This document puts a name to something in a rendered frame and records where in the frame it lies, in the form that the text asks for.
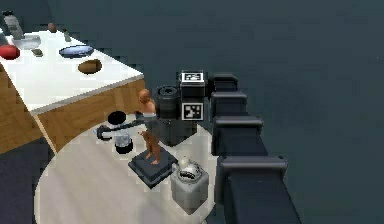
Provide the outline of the brown bread loaf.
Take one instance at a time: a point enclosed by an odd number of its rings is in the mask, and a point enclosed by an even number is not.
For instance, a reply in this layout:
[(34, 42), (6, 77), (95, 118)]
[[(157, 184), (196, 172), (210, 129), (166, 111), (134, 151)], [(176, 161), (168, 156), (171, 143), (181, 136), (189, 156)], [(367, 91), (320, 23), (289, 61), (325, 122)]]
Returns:
[(102, 68), (102, 63), (98, 59), (87, 60), (78, 65), (78, 70), (86, 75), (95, 74)]

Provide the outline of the brown figure statue dark base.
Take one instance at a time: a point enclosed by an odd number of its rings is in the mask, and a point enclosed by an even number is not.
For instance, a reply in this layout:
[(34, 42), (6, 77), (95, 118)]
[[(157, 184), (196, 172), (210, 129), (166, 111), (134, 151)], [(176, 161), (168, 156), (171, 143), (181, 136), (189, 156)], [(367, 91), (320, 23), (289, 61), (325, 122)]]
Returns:
[(177, 159), (160, 146), (156, 105), (148, 89), (139, 91), (139, 110), (135, 112), (133, 123), (145, 125), (145, 130), (140, 132), (145, 151), (135, 156), (128, 166), (152, 189), (172, 173)]

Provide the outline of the blue plate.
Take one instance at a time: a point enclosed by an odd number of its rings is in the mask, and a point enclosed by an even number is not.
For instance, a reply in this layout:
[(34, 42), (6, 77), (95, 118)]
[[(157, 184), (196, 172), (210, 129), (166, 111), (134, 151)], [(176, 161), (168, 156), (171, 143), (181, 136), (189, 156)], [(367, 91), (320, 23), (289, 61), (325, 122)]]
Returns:
[(63, 58), (82, 58), (92, 55), (94, 48), (89, 45), (73, 45), (65, 47), (59, 51)]

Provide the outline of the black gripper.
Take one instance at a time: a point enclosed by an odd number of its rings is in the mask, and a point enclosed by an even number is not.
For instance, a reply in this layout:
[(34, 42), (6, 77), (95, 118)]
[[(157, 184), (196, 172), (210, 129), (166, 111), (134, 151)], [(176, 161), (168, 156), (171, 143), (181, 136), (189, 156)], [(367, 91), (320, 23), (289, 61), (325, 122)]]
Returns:
[(104, 137), (107, 132), (115, 132), (132, 128), (154, 121), (158, 117), (159, 139), (166, 146), (176, 146), (197, 132), (197, 123), (181, 119), (181, 99), (176, 86), (160, 86), (156, 93), (157, 115), (153, 113), (135, 113), (135, 120), (131, 123), (121, 124), (114, 128), (101, 125), (96, 129), (96, 136), (100, 140), (111, 140)]

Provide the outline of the grey bottle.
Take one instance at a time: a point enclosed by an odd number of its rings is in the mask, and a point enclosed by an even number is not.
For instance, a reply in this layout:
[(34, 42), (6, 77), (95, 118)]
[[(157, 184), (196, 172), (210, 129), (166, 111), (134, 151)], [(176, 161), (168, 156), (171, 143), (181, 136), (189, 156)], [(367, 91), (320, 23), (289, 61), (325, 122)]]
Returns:
[(17, 17), (12, 11), (3, 11), (2, 15), (4, 17), (5, 24), (8, 27), (9, 32), (15, 40), (24, 39), (24, 32), (20, 26), (20, 23)]

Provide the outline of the glass jar with black lid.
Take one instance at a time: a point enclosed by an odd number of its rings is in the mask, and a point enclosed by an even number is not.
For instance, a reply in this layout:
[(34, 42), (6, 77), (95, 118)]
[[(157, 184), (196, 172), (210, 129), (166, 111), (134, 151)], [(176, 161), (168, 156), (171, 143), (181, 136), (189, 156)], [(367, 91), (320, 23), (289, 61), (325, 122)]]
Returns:
[(133, 142), (127, 129), (119, 130), (119, 127), (126, 123), (126, 114), (123, 111), (115, 111), (108, 115), (108, 123), (111, 132), (104, 132), (104, 137), (111, 137), (114, 140), (116, 152), (127, 154), (133, 150)]

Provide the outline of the red apple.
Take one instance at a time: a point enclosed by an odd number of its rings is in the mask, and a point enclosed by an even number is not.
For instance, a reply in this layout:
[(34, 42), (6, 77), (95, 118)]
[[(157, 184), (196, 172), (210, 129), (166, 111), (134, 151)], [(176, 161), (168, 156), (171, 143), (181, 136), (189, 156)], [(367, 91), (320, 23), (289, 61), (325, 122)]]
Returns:
[(0, 57), (5, 60), (15, 60), (20, 56), (20, 50), (14, 45), (0, 46)]

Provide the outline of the wooden counter with white top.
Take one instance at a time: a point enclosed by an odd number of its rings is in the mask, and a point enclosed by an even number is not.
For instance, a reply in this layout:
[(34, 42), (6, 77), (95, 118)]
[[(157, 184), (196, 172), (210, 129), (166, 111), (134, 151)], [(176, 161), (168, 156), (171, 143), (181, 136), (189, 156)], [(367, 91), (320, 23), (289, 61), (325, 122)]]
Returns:
[(139, 109), (143, 73), (96, 50), (89, 58), (98, 59), (101, 70), (85, 75), (78, 66), (86, 58), (59, 55), (78, 40), (67, 42), (60, 31), (38, 31), (36, 35), (41, 40), (41, 57), (22, 49), (17, 59), (0, 58), (0, 64), (53, 150), (60, 151), (115, 110), (132, 113)]

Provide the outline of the round white table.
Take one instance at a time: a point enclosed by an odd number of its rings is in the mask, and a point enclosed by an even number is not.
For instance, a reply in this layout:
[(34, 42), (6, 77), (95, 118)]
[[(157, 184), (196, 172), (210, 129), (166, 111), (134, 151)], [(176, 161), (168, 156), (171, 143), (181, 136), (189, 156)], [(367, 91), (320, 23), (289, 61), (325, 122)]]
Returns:
[(34, 196), (37, 224), (201, 224), (214, 206), (216, 158), (211, 155), (211, 134), (202, 127), (175, 147), (167, 149), (180, 159), (188, 157), (209, 173), (208, 199), (188, 215), (172, 199), (171, 182), (164, 179), (148, 188), (128, 167), (145, 150), (137, 126), (130, 130), (131, 153), (120, 155), (114, 144), (83, 132), (45, 168)]

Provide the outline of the grey cube with chrome ball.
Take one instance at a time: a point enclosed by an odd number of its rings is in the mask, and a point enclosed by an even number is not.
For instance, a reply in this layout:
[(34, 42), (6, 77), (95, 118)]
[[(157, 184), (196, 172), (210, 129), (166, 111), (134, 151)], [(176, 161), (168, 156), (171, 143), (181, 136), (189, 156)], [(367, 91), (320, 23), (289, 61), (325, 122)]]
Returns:
[(208, 199), (209, 174), (188, 157), (172, 165), (170, 180), (173, 200), (188, 215)]

